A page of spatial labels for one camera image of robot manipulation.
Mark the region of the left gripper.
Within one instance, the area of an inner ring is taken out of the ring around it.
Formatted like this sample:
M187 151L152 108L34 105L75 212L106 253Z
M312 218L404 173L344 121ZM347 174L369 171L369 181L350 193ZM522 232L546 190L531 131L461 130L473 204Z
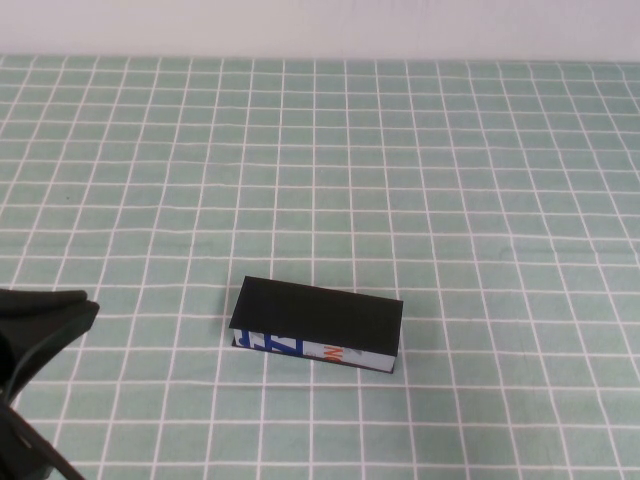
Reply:
M75 304L45 313L1 319L1 401L11 403L57 354L93 326L99 305L82 290L1 290L2 304Z

